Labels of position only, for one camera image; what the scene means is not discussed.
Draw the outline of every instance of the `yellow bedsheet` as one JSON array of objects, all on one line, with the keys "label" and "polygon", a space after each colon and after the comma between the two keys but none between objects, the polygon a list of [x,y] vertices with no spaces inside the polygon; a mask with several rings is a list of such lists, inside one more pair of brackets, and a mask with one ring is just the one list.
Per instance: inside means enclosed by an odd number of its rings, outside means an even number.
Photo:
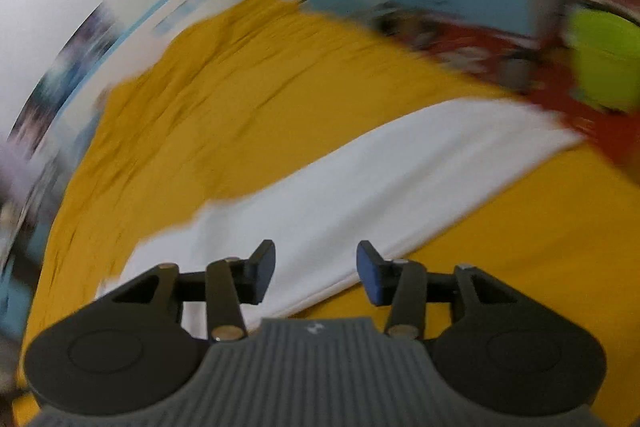
[{"label": "yellow bedsheet", "polygon": [[[190,219],[206,200],[259,190],[459,96],[501,92],[280,0],[245,0],[188,28],[155,67],[111,94],[53,225],[25,345],[89,302],[140,239]],[[477,264],[588,328],[609,363],[595,412],[622,427],[640,413],[639,223],[640,190],[582,146],[412,257],[435,271]],[[432,311],[431,333],[446,324],[441,308]],[[304,313],[370,314],[383,323],[385,311],[359,287]],[[23,401],[15,412],[23,422],[35,410]]]}]

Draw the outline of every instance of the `red floor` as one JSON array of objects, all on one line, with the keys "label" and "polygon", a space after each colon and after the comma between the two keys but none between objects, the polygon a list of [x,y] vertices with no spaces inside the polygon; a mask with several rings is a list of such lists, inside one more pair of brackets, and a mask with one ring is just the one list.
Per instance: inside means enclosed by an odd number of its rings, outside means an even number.
[{"label": "red floor", "polygon": [[[461,48],[475,48],[471,50],[475,58],[468,61],[467,71],[481,80],[496,82],[500,55],[515,47],[512,41],[486,29],[444,25],[442,35],[426,53],[442,60],[450,57],[447,52],[457,50],[465,54],[469,50],[461,51]],[[479,51],[487,58],[481,58]],[[568,65],[570,56],[570,52],[564,49],[545,53],[545,61],[536,71],[534,89],[527,98],[532,103],[562,113],[567,125],[583,133],[614,163],[626,163],[632,146],[640,143],[640,112],[625,115],[600,111],[572,97],[576,89]]]}]

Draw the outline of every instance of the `white cloth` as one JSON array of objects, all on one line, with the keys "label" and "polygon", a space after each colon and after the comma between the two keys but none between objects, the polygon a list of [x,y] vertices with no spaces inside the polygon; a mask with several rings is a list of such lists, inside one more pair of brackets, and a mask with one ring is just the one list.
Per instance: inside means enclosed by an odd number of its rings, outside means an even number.
[{"label": "white cloth", "polygon": [[[261,317],[293,314],[356,283],[360,240],[386,259],[410,253],[579,140],[525,103],[464,98],[424,108],[251,196],[206,204],[190,224],[140,243],[98,295],[159,263],[201,271],[273,239],[265,300],[242,310],[254,328]],[[187,305],[182,325],[206,336],[204,305]]]}]

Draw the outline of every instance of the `ribbed surface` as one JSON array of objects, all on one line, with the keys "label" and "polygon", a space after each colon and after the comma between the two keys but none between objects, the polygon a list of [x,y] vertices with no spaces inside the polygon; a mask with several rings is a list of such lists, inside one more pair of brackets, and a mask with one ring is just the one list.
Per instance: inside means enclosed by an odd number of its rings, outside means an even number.
[{"label": "ribbed surface", "polygon": [[48,409],[33,427],[604,427],[584,407],[514,418],[444,384],[424,348],[380,335],[369,319],[263,322],[209,349],[193,380],[146,411],[101,419]]}]

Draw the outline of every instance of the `metal screw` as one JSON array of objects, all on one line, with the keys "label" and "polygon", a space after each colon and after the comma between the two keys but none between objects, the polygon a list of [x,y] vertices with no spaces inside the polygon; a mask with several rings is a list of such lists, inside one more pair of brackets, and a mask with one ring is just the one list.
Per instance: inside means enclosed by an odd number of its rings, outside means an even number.
[{"label": "metal screw", "polygon": [[386,332],[390,337],[414,340],[420,336],[420,331],[411,324],[396,324]]},{"label": "metal screw", "polygon": [[244,337],[244,331],[238,326],[224,325],[213,328],[211,336],[217,342],[232,342]]}]

